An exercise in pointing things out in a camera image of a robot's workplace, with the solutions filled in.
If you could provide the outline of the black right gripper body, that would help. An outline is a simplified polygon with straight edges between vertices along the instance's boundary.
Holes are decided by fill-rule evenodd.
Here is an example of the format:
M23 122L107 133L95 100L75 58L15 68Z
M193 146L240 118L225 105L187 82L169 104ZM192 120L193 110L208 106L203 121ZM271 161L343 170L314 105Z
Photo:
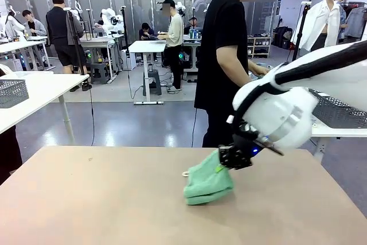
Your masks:
M233 143L229 149L229 166L239 170L252 166L252 158L260 152L260 146L254 141L233 135Z

